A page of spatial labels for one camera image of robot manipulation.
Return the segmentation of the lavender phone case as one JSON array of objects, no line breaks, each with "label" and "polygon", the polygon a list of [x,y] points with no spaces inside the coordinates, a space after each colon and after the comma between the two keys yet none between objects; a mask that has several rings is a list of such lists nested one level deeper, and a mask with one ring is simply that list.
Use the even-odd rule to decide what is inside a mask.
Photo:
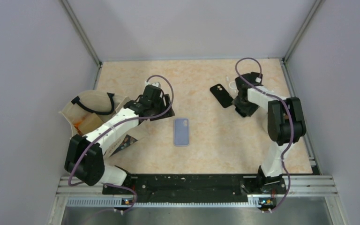
[{"label": "lavender phone case", "polygon": [[190,144],[189,120],[186,118],[177,118],[173,126],[173,143],[177,147],[185,147]]}]

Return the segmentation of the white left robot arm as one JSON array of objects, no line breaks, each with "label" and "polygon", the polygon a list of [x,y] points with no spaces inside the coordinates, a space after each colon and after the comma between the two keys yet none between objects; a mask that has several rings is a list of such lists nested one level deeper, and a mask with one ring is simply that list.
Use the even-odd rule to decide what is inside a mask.
[{"label": "white left robot arm", "polygon": [[146,121],[161,120],[174,116],[173,96],[165,94],[158,82],[146,82],[144,91],[135,100],[124,98],[118,105],[116,95],[104,93],[110,101],[108,110],[96,110],[83,104],[79,96],[71,101],[84,115],[105,117],[103,123],[89,132],[76,132],[69,141],[64,169],[79,183],[94,186],[110,184],[121,194],[130,191],[132,182],[128,172],[118,166],[109,165],[107,159],[113,155],[130,131]]}]

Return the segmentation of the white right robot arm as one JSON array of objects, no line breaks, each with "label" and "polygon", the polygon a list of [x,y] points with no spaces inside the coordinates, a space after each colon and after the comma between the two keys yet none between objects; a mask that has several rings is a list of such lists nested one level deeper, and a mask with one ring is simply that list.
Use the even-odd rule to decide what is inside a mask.
[{"label": "white right robot arm", "polygon": [[240,116],[250,117],[259,108],[267,113],[264,129],[272,143],[258,168],[256,187],[262,193],[269,193],[282,179],[288,151],[306,134],[301,101],[297,97],[275,95],[262,85],[262,78],[256,72],[238,76],[235,84],[238,94],[232,103]]}]

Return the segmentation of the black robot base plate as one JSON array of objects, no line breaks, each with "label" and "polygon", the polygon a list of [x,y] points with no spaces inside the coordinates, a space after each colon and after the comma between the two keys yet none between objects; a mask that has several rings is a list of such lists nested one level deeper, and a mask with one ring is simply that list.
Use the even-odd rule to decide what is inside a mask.
[{"label": "black robot base plate", "polygon": [[131,174],[125,190],[104,186],[104,195],[137,193],[137,203],[242,203],[248,196],[286,192],[284,179],[258,187],[255,174]]}]

